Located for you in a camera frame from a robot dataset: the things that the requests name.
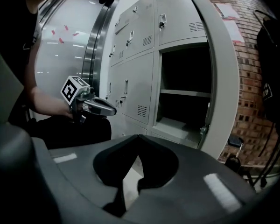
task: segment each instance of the white label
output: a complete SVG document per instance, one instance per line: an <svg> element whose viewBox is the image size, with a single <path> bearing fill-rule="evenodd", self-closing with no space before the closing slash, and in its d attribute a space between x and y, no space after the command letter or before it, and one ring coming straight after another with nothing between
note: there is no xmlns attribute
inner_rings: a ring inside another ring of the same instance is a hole
<svg viewBox="0 0 280 224"><path fill-rule="evenodd" d="M73 160L76 158L77 158L77 155L75 153L72 153L72 154L69 154L66 156L54 158L53 160L55 163L61 163L61 162L66 162L66 161Z"/></svg>

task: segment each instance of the lock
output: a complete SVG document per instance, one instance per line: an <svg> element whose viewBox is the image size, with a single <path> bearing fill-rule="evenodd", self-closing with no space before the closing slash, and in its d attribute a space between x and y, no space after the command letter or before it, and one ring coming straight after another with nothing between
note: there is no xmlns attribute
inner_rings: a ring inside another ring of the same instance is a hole
<svg viewBox="0 0 280 224"><path fill-rule="evenodd" d="M159 23L159 28L162 29L163 27L165 27L165 24L161 21L161 22Z"/></svg>

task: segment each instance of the locker vent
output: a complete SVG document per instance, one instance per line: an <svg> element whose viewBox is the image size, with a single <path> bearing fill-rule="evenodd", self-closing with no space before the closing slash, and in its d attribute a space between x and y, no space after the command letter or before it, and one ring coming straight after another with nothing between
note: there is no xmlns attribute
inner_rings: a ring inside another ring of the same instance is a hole
<svg viewBox="0 0 280 224"><path fill-rule="evenodd" d="M148 43L148 44L151 43L151 36L149 36L149 37L147 38L147 43Z"/></svg>
<svg viewBox="0 0 280 224"><path fill-rule="evenodd" d="M145 38L143 39L143 46L146 46L146 45L150 44L150 43L151 43L151 40L152 40L151 35L148 36L148 37L145 37Z"/></svg>
<svg viewBox="0 0 280 224"><path fill-rule="evenodd" d="M189 28L191 32L204 31L204 27L201 21L189 23Z"/></svg>
<svg viewBox="0 0 280 224"><path fill-rule="evenodd" d="M146 118L147 108L145 106L138 106L138 115Z"/></svg>
<svg viewBox="0 0 280 224"><path fill-rule="evenodd" d="M119 58L121 59L121 58L123 58L123 51L122 52L120 52L120 54L119 54Z"/></svg>

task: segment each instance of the brick wall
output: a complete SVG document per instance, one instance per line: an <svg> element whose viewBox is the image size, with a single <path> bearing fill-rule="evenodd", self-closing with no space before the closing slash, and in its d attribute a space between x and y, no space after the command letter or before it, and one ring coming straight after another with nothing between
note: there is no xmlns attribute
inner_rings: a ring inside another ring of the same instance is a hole
<svg viewBox="0 0 280 224"><path fill-rule="evenodd" d="M261 25L253 15L253 11L258 9L270 13L270 10L262 0L210 1L214 4L230 3L240 16L238 20L234 21L239 27L245 43L234 43L238 58L240 92L238 113L232 133L240 136L245 141L245 145L239 155L242 165L261 168L271 155L278 135L274 128L265 151L261 157L258 157L266 142L272 123L265 119L262 104L262 76L256 45L256 37ZM219 157L219 161L225 161L230 154L235 154L236 152L236 148L226 146Z"/></svg>

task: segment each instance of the metal door frame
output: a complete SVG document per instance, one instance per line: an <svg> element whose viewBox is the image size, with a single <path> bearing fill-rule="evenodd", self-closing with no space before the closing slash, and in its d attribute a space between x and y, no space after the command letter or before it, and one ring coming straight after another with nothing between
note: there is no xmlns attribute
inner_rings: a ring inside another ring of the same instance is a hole
<svg viewBox="0 0 280 224"><path fill-rule="evenodd" d="M111 18L118 3L119 0L111 0L104 4L93 25L84 56L82 79L94 88L98 97L104 44Z"/></svg>

